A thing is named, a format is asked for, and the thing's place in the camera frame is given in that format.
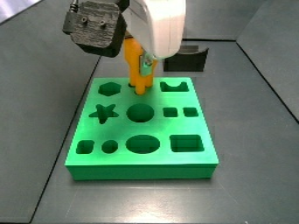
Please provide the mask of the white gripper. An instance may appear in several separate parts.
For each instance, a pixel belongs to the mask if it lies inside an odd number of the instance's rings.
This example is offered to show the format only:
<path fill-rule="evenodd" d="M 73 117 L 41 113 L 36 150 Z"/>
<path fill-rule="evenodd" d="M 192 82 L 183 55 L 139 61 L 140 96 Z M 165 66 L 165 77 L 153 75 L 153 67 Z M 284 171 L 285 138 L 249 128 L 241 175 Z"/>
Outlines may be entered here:
<path fill-rule="evenodd" d="M 129 0 L 123 16 L 127 31 L 145 52 L 139 61 L 141 76 L 152 73 L 155 58 L 173 56 L 183 41 L 185 0 Z"/>

